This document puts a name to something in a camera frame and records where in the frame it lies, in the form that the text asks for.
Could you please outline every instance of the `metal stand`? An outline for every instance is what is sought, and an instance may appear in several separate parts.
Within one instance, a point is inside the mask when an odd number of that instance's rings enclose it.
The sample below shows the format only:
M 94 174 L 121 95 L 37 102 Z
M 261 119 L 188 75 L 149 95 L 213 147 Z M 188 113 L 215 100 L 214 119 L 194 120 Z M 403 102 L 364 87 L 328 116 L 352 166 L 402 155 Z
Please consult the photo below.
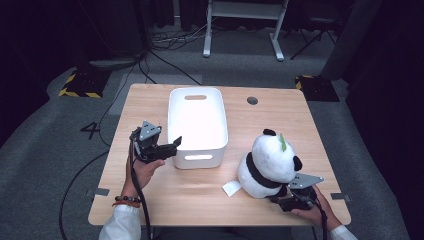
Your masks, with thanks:
M 260 4 L 260 3 L 241 3 L 241 2 L 220 2 L 209 0 L 207 30 L 205 37 L 205 46 L 203 56 L 210 57 L 212 42 L 212 16 L 218 17 L 239 17 L 277 20 L 275 32 L 270 33 L 271 43 L 278 61 L 283 61 L 284 56 L 278 43 L 281 24 L 286 14 L 288 0 L 281 4 Z

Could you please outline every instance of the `bracelet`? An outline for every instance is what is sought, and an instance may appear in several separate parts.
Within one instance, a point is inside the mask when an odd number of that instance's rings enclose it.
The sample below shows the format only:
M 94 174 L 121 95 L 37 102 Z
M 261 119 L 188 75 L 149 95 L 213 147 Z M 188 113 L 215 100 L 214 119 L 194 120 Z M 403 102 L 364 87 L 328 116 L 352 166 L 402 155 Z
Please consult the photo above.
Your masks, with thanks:
M 138 198 L 133 198 L 133 197 L 127 197 L 127 196 L 116 196 L 115 197 L 115 201 L 130 201 L 130 202 L 136 202 L 136 203 L 140 203 L 141 200 Z
M 125 204 L 130 207 L 140 208 L 140 203 L 125 201 L 125 200 L 116 201 L 114 204 L 112 204 L 112 207 L 116 205 L 122 205 L 122 204 Z

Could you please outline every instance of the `wooden table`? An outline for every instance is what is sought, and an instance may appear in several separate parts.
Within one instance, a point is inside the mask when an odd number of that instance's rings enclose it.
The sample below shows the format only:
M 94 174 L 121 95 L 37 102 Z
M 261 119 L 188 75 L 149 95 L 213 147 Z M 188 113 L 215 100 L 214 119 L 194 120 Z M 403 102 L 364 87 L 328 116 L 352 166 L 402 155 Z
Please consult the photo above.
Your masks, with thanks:
M 131 86 L 112 147 L 99 183 L 110 189 L 108 196 L 96 195 L 89 214 L 93 225 L 104 225 L 111 217 L 114 197 L 125 179 L 129 135 L 143 120 L 163 127 L 158 144 L 167 143 L 169 94 L 181 85 L 134 84 Z M 283 133 L 303 162 L 304 174 L 321 176 L 318 186 L 343 224 L 350 214 L 343 200 L 332 200 L 339 193 L 327 154 L 322 145 L 306 100 L 299 90 L 217 87 L 223 96 L 228 125 L 228 145 L 221 166 L 212 169 L 180 170 L 172 159 L 159 168 L 143 189 L 151 224 L 154 226 L 296 226 L 309 221 L 284 213 L 267 199 L 250 197 L 243 189 L 228 197 L 222 186 L 237 180 L 237 167 L 253 141 L 264 128 Z M 248 97 L 256 97 L 251 105 Z

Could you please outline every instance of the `human arm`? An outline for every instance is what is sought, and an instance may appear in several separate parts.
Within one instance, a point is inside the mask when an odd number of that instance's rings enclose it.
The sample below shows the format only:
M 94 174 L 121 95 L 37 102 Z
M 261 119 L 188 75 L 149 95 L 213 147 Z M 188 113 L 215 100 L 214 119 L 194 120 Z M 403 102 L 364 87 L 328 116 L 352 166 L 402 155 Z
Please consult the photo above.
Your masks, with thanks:
M 312 186 L 317 194 L 317 201 L 321 204 L 322 210 L 327 215 L 327 230 L 330 232 L 331 239 L 333 240 L 355 240 L 357 239 L 336 217 L 327 199 L 322 195 L 317 186 Z M 311 220 L 316 226 L 322 226 L 321 211 L 317 206 L 313 206 L 310 210 L 293 209 L 293 214 Z
M 164 160 L 157 160 L 149 164 L 135 160 L 134 170 L 137 174 L 138 183 L 144 188 L 152 178 L 155 170 L 165 164 Z M 125 182 L 122 187 L 121 196 L 138 198 L 137 190 L 131 178 L 130 158 L 127 159 Z M 139 208 L 132 206 L 117 205 L 113 215 L 103 226 L 99 239 L 137 239 L 141 237 Z

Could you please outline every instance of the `white sleeve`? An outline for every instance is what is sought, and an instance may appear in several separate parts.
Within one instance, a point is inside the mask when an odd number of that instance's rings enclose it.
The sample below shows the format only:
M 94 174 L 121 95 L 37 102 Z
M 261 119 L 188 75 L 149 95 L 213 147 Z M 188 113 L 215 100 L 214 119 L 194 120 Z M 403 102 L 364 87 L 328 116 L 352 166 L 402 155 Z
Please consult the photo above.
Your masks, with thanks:
M 332 240 L 358 240 L 344 225 L 340 225 L 330 232 Z
M 117 205 L 112 217 L 103 226 L 100 240 L 140 240 L 140 211 L 127 205 Z

